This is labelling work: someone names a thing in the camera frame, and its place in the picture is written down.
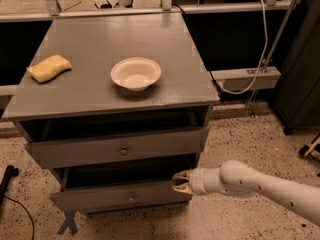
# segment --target white cable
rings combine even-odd
[[[264,44],[264,48],[263,48],[263,51],[262,51],[262,54],[261,54],[261,57],[260,57],[260,60],[259,60],[259,64],[258,64],[258,68],[257,68],[257,71],[251,81],[251,83],[249,84],[249,86],[247,88],[245,88],[244,90],[242,91],[239,91],[239,92],[233,92],[233,91],[228,91],[226,89],[224,89],[219,83],[219,87],[221,88],[222,91],[226,92],[226,93],[229,93],[229,94],[242,94],[246,91],[248,91],[252,85],[254,84],[254,82],[256,81],[257,79],[257,76],[259,74],[259,69],[261,67],[261,63],[262,63],[262,60],[264,58],[264,53],[267,49],[267,46],[268,46],[268,30],[267,30],[267,19],[266,19],[266,9],[265,9],[265,5],[264,5],[264,2],[262,0],[260,0],[260,3],[261,3],[261,6],[262,6],[262,15],[263,15],[263,28],[264,28],[264,35],[265,35],[265,44]]]

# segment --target floor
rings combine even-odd
[[[299,149],[310,145],[319,129],[295,130],[286,136],[267,103],[256,103],[254,109],[256,117],[250,118],[242,104],[214,108],[200,167],[218,167],[235,159],[269,175],[320,187],[320,165],[298,156]],[[238,199],[219,194],[196,196],[189,204],[91,217],[76,213],[78,233],[72,236],[67,229],[58,235],[64,215],[48,196],[59,191],[59,185],[30,158],[25,143],[11,123],[0,123],[0,175],[9,164],[20,170],[6,195],[29,210],[35,239],[319,239],[319,227],[263,196]],[[4,199],[0,239],[31,239],[31,234],[27,213]]]

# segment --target cabinet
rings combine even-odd
[[[26,73],[3,117],[61,184],[62,211],[94,213],[189,201],[174,173],[197,166],[218,94],[179,13],[53,21],[32,64],[54,54],[72,70],[38,84]],[[162,70],[141,92],[112,83],[128,57]]]

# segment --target gray tabletop surface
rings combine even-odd
[[[57,19],[31,65],[59,54],[72,70],[38,84],[27,72],[3,118],[35,119],[213,104],[212,85],[179,13]],[[157,83],[132,92],[115,85],[112,67],[144,57],[162,70]]]

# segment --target open drawer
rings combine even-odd
[[[50,194],[62,211],[84,213],[188,201],[172,190],[172,176],[194,167],[197,154],[56,169],[64,190]]]
[[[41,168],[61,168],[115,161],[200,153],[208,127],[198,130],[147,134],[122,138],[81,138],[64,141],[34,142],[26,149]]]

